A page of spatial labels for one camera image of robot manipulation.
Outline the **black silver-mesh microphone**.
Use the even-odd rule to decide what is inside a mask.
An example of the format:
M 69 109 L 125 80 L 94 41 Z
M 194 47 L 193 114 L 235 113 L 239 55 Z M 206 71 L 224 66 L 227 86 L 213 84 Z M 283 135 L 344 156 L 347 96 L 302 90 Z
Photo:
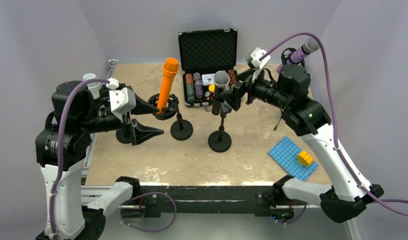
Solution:
M 213 97 L 211 99 L 212 114 L 214 116 L 217 116 L 220 114 L 221 103 L 223 101 L 222 98 L 220 97 L 220 94 L 224 91 L 226 86 L 229 84 L 230 77 L 226 71 L 219 70 L 214 74 L 213 80 L 214 80 L 214 91 L 213 91 Z

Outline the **black clip microphone stand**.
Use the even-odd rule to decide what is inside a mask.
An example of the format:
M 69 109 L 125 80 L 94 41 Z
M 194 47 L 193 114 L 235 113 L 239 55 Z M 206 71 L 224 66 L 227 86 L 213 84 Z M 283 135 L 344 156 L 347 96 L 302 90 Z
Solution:
M 225 132 L 225 118 L 227 114 L 231 112 L 232 107 L 227 103 L 223 103 L 219 109 L 221 118 L 220 126 L 217 131 L 209 135 L 207 142 L 211 150 L 217 153 L 223 153 L 228 151 L 232 145 L 231 136 Z

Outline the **orange microphone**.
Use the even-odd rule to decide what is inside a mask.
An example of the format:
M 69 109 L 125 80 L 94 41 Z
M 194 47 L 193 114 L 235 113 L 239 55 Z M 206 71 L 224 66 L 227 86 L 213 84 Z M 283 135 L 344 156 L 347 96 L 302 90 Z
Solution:
M 157 102 L 157 108 L 159 109 L 159 114 L 164 112 L 163 108 L 167 107 L 169 96 L 171 93 L 172 85 L 175 76 L 179 70 L 179 62 L 173 57 L 169 57 L 165 60 L 162 67 L 162 83 L 159 92 L 159 98 Z

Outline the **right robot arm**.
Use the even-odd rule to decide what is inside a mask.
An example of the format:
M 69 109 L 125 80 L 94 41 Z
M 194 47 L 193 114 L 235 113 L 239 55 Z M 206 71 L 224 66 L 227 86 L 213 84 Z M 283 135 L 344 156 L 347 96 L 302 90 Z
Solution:
M 370 183 L 341 148 L 324 107 L 308 96 L 311 77 L 303 67 L 283 66 L 277 81 L 265 80 L 263 74 L 253 79 L 253 74 L 253 70 L 239 74 L 237 83 L 221 94 L 222 100 L 238 110 L 241 98 L 247 95 L 248 103 L 259 99 L 279 108 L 286 125 L 310 147 L 331 181 L 322 185 L 286 175 L 273 184 L 267 197 L 271 204 L 303 201 L 320 207 L 332 221 L 343 223 L 383 195 L 382 187 Z

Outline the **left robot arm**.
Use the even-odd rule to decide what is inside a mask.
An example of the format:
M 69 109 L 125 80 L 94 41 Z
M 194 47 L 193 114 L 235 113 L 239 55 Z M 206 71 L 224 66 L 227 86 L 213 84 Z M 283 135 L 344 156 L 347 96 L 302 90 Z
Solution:
M 119 131 L 133 145 L 161 130 L 132 122 L 158 108 L 114 78 L 66 81 L 51 96 L 53 111 L 35 139 L 46 188 L 47 222 L 39 240 L 97 240 L 123 203 L 143 197 L 138 179 L 121 176 L 96 200 L 82 204 L 82 172 L 92 134 Z

